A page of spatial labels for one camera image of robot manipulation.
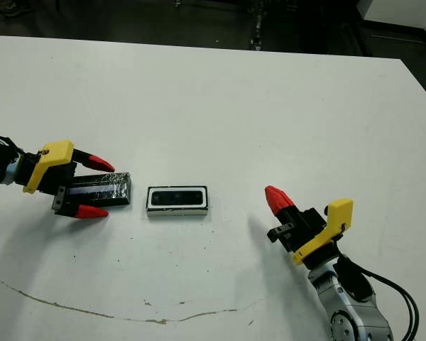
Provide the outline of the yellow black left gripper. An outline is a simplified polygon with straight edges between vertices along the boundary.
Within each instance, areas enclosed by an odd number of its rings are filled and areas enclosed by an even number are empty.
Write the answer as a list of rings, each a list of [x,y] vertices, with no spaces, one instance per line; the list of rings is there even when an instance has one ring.
[[[26,154],[25,170],[28,172],[23,192],[34,194],[36,191],[54,197],[52,209],[55,214],[76,219],[94,219],[108,217],[106,210],[89,205],[65,206],[67,187],[75,174],[75,163],[96,171],[114,172],[115,168],[104,159],[74,149],[73,142],[62,140],[44,145],[37,154]]]

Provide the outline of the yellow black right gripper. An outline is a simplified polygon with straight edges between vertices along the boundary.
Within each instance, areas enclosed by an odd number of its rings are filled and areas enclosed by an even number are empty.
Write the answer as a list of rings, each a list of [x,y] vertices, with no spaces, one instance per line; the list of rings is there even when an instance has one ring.
[[[266,201],[281,226],[268,231],[272,243],[279,241],[293,254],[297,265],[321,265],[339,252],[334,242],[351,226],[353,201],[341,199],[327,206],[327,218],[315,208],[299,210],[295,203],[279,188],[265,188]]]

